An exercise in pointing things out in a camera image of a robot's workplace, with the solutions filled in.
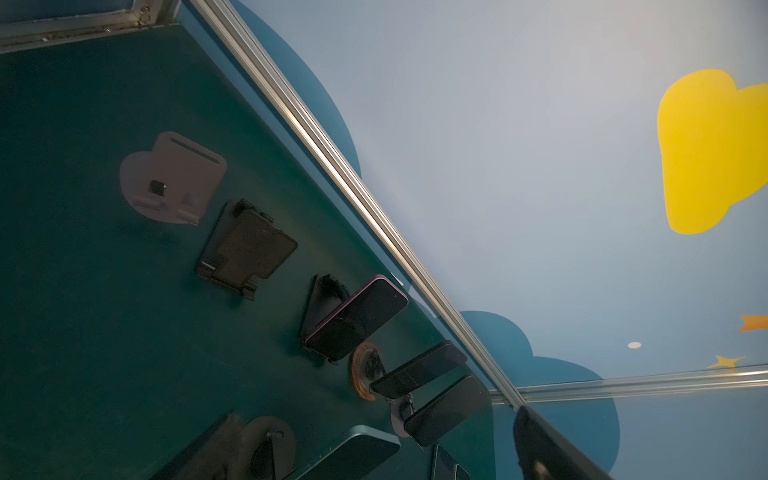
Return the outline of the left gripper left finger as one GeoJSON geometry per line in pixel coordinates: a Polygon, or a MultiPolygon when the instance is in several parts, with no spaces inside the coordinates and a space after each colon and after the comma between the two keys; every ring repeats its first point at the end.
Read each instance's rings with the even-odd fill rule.
{"type": "Polygon", "coordinates": [[[227,412],[151,479],[232,479],[243,428],[242,416],[227,412]]]}

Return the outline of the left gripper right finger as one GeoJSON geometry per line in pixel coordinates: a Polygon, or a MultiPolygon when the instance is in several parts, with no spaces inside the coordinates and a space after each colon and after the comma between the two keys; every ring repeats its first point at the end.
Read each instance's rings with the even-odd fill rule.
{"type": "Polygon", "coordinates": [[[513,436],[525,480],[611,480],[605,471],[529,406],[518,408],[513,436]]]}

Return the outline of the grey round stand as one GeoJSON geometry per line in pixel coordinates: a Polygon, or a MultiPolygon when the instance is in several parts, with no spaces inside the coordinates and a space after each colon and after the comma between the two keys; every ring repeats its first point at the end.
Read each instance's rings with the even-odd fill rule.
{"type": "Polygon", "coordinates": [[[400,438],[409,438],[410,435],[406,431],[404,424],[405,421],[415,413],[413,396],[407,394],[400,398],[390,400],[389,404],[393,431],[400,438]]]}
{"type": "Polygon", "coordinates": [[[232,479],[286,479],[294,470],[296,453],[297,440],[288,423],[258,417],[242,430],[232,479]]]}
{"type": "Polygon", "coordinates": [[[129,154],[120,165],[124,199],[141,215],[162,223],[200,224],[227,171],[215,152],[171,131],[149,151],[129,154]]]}

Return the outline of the dark phone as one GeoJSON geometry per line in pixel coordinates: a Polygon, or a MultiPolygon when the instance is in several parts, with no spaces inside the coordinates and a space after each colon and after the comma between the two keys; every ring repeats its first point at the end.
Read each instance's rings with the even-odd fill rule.
{"type": "Polygon", "coordinates": [[[399,399],[464,365],[467,360],[461,349],[446,340],[372,381],[369,390],[386,399],[399,399]]]}
{"type": "Polygon", "coordinates": [[[421,447],[429,447],[490,403],[483,384],[465,375],[409,416],[404,430],[421,447]]]}

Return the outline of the light blue phone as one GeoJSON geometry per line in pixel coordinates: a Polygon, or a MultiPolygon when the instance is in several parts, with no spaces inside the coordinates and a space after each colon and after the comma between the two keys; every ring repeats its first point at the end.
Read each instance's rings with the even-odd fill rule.
{"type": "Polygon", "coordinates": [[[396,435],[356,425],[306,466],[290,473],[287,479],[363,479],[395,455],[400,447],[396,435]]]}

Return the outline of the black folding phone stand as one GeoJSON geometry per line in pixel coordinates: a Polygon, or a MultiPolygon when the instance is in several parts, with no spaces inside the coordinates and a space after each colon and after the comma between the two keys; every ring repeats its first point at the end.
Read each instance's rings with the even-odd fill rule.
{"type": "Polygon", "coordinates": [[[195,267],[196,275],[252,301],[258,282],[294,253],[298,242],[251,202],[224,206],[195,267]]]}

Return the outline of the pink-edged phone back left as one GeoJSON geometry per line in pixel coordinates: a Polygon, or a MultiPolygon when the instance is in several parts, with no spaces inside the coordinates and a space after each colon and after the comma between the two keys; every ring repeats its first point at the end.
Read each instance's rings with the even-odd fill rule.
{"type": "Polygon", "coordinates": [[[376,275],[337,307],[308,337],[303,348],[331,363],[346,357],[408,305],[407,295],[376,275]]]}

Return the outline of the round wooden phone stand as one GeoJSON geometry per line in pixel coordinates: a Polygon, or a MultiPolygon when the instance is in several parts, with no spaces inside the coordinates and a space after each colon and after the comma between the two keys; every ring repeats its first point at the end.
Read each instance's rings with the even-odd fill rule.
{"type": "Polygon", "coordinates": [[[370,385],[386,374],[386,368],[374,343],[364,342],[351,353],[349,374],[351,384],[362,400],[372,402],[377,399],[370,385]]]}

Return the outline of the black stand back left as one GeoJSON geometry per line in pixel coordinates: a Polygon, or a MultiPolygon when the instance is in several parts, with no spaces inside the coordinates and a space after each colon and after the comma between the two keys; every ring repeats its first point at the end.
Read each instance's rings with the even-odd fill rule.
{"type": "Polygon", "coordinates": [[[337,307],[350,297],[347,287],[330,274],[316,275],[299,331],[302,343],[337,307]]]}

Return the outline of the horizontal aluminium frame bar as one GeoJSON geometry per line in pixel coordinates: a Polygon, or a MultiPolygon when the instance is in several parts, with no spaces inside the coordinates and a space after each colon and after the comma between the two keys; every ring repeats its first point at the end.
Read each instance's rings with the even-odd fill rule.
{"type": "Polygon", "coordinates": [[[522,394],[429,274],[232,3],[194,1],[192,5],[491,383],[513,408],[524,406],[522,394]]]}

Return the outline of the right aluminium frame post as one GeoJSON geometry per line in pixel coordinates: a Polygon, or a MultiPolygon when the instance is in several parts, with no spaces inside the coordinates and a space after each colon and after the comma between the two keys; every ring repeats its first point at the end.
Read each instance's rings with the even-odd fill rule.
{"type": "Polygon", "coordinates": [[[519,387],[528,403],[693,394],[767,386],[767,365],[519,387]]]}

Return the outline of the aluminium frame post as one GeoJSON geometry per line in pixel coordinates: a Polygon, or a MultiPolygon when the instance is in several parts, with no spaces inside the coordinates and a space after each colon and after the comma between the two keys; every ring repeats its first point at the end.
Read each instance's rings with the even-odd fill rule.
{"type": "Polygon", "coordinates": [[[528,403],[693,394],[767,386],[767,365],[519,387],[528,403]]]}
{"type": "Polygon", "coordinates": [[[178,1],[3,1],[3,54],[166,26],[178,1]]]}

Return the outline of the left aluminium frame post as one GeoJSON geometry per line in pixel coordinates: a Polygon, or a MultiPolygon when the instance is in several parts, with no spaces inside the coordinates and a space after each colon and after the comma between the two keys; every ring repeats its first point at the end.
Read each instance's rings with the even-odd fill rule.
{"type": "Polygon", "coordinates": [[[3,54],[166,26],[178,1],[3,1],[3,54]]]}

